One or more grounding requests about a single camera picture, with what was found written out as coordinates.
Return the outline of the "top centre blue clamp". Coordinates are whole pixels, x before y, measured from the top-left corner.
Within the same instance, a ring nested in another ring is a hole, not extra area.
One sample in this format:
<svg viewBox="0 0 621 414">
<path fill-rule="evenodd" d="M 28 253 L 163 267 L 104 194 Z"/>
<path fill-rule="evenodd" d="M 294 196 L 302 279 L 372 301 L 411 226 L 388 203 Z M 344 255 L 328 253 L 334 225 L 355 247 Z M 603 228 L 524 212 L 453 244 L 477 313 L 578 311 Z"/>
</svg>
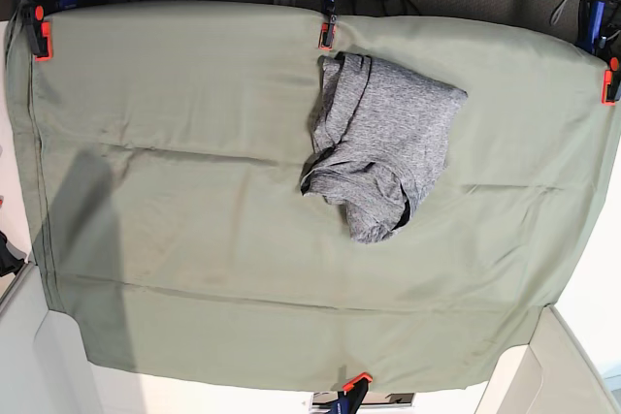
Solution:
<svg viewBox="0 0 621 414">
<path fill-rule="evenodd" d="M 324 15 L 324 22 L 321 26 L 318 47 L 322 50 L 331 50 L 337 23 L 335 0 L 323 0 L 321 12 Z"/>
</svg>

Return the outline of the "grey heathered T-shirt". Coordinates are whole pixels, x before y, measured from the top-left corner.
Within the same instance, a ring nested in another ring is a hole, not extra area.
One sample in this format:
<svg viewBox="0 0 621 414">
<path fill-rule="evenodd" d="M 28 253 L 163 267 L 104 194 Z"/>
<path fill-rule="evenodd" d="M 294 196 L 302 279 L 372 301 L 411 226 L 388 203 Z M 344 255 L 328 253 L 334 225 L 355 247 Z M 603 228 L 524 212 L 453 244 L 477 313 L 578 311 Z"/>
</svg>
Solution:
<svg viewBox="0 0 621 414">
<path fill-rule="evenodd" d="M 354 241 L 390 239 L 444 171 L 451 125 L 467 99 L 458 87 L 384 59 L 323 57 L 302 194 L 342 207 Z"/>
</svg>

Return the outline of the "left orange black clamp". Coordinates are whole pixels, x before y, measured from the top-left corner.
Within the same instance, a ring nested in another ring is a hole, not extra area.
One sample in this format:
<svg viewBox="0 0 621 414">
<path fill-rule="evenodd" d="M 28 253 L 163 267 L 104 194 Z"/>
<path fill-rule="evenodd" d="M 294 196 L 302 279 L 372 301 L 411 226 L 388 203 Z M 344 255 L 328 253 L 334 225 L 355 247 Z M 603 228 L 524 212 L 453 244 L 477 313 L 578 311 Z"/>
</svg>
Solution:
<svg viewBox="0 0 621 414">
<path fill-rule="evenodd" d="M 53 57 L 51 23 L 45 19 L 44 8 L 38 4 L 22 3 L 20 19 L 34 59 L 37 62 L 51 60 Z"/>
</svg>

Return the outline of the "green table cloth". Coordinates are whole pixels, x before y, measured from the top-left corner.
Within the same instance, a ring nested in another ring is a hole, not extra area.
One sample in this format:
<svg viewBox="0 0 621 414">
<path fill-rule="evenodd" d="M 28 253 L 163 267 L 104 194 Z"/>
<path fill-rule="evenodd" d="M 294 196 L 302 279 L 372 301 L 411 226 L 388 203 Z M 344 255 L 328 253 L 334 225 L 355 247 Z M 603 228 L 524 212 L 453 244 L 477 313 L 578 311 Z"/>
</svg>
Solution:
<svg viewBox="0 0 621 414">
<path fill-rule="evenodd" d="M 50 17 L 38 62 L 6 33 L 6 99 L 47 303 L 87 358 L 150 375 L 327 391 L 465 388 L 526 343 L 605 203 L 620 111 L 605 64 L 530 30 L 342 16 L 336 50 L 465 90 L 446 170 L 363 245 L 299 188 L 322 16 L 169 2 Z"/>
</svg>

